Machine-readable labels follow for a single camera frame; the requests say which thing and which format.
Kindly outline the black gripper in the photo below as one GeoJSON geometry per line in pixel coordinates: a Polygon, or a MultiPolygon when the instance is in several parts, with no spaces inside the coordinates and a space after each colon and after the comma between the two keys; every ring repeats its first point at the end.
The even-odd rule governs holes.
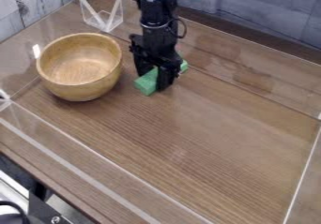
{"type": "MultiPolygon", "coordinates": [[[[163,64],[170,62],[178,64],[182,58],[175,50],[178,35],[178,23],[167,22],[161,25],[141,23],[142,35],[130,35],[130,51],[134,57],[134,64],[138,76],[147,74],[153,68],[153,60],[163,64]]],[[[165,65],[158,68],[157,90],[166,90],[179,76],[178,65],[165,65]]]]}

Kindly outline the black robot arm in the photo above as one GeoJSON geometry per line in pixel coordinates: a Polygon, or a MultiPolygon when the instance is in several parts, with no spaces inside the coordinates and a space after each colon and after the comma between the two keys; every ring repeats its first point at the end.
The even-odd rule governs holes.
{"type": "Polygon", "coordinates": [[[177,0],[135,0],[141,10],[142,34],[130,35],[130,51],[138,76],[158,69],[155,89],[167,89],[179,76],[183,58],[175,50],[178,40],[187,34],[179,33],[186,26],[175,13],[177,0]]]}

